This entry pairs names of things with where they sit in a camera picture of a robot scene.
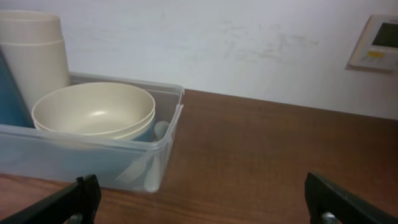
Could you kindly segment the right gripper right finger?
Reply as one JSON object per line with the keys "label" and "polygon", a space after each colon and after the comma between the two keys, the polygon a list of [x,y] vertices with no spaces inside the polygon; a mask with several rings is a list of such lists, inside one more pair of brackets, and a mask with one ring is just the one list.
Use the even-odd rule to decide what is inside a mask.
{"label": "right gripper right finger", "polygon": [[313,172],[305,179],[305,201],[310,224],[397,224],[396,217]]}

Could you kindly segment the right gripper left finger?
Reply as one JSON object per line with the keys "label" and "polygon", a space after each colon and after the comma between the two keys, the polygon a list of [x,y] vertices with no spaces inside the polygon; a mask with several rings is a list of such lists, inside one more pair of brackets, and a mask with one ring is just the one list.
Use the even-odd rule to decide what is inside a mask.
{"label": "right gripper left finger", "polygon": [[101,200],[101,189],[94,174],[1,220],[1,224],[84,223],[93,224]]}

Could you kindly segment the white plastic spoon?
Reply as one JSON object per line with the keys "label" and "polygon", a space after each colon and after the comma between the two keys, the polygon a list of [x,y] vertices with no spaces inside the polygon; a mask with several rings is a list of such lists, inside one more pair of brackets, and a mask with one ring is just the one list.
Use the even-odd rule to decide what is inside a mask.
{"label": "white plastic spoon", "polygon": [[[156,140],[161,140],[168,128],[170,123],[166,121],[159,121],[154,126],[154,134],[156,136]],[[156,192],[159,190],[160,187],[160,157],[156,154],[152,160],[152,166],[147,171],[147,175],[144,181],[144,188],[146,192]]]}

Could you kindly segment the cream bowl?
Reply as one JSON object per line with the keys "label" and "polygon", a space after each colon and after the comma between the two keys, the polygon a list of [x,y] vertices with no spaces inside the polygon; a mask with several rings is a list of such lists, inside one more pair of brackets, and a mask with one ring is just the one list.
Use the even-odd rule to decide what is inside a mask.
{"label": "cream bowl", "polygon": [[40,130],[107,139],[138,138],[150,130],[154,120],[151,115],[138,124],[137,116],[105,111],[73,115],[35,114],[32,117],[35,127]]}
{"label": "cream bowl", "polygon": [[31,117],[35,114],[73,115],[105,111],[137,116],[137,123],[142,124],[155,115],[155,106],[154,97],[142,88],[125,83],[93,82],[68,86],[45,95],[34,105]]}

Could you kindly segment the blue bowl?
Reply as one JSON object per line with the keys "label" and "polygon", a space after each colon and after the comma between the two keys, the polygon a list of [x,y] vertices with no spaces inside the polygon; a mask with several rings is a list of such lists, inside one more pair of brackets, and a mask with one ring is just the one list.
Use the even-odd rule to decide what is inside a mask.
{"label": "blue bowl", "polygon": [[133,139],[133,141],[152,142],[156,139],[154,134],[155,121],[152,120],[145,132]]}

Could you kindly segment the blue cup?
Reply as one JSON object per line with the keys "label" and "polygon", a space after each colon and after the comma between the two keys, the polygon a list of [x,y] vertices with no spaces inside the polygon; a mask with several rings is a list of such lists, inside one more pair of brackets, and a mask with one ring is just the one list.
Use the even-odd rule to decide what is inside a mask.
{"label": "blue cup", "polygon": [[1,55],[1,124],[33,128],[18,87]]}

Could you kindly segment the cream cup front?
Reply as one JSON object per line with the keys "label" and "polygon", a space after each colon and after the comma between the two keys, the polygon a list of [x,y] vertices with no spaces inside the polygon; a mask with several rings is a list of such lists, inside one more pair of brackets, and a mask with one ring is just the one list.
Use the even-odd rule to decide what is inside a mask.
{"label": "cream cup front", "polygon": [[31,111],[43,96],[70,84],[65,41],[1,44],[1,53]]}

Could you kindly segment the cream cup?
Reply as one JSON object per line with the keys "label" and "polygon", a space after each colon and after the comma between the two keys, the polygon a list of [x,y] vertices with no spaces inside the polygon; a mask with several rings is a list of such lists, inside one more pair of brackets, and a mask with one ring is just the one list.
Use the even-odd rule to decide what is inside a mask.
{"label": "cream cup", "polygon": [[55,14],[1,10],[2,44],[44,44],[62,39],[60,17]]}
{"label": "cream cup", "polygon": [[70,84],[65,41],[1,44],[1,53],[31,111],[43,96]]}

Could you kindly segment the white plastic fork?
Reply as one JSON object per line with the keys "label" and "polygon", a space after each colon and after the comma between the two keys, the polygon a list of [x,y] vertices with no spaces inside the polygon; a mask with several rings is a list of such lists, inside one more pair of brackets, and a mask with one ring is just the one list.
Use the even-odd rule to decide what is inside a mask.
{"label": "white plastic fork", "polygon": [[116,180],[122,183],[129,183],[137,179],[145,171],[147,162],[151,157],[151,154],[145,154],[132,161],[131,164],[116,178]]}

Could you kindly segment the clear plastic storage container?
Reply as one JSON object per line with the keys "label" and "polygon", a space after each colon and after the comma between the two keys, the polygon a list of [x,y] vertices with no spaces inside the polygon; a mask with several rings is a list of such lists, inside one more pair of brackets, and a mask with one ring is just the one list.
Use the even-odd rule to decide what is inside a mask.
{"label": "clear plastic storage container", "polygon": [[[73,182],[94,174],[100,186],[146,192],[144,181],[153,157],[160,157],[160,185],[169,163],[176,127],[183,110],[182,86],[128,78],[72,72],[72,84],[119,82],[148,91],[155,99],[155,123],[170,123],[165,136],[152,142],[96,139],[64,133],[49,133],[20,126],[1,125],[1,173],[38,179]],[[151,154],[143,174],[129,183],[116,178],[132,161]]]}

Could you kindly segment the white wall control panel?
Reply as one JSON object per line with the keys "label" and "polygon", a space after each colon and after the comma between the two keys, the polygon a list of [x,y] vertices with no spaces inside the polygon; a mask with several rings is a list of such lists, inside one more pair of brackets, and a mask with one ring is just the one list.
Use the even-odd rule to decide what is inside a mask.
{"label": "white wall control panel", "polygon": [[397,16],[373,14],[368,19],[347,67],[367,72],[397,71]]}

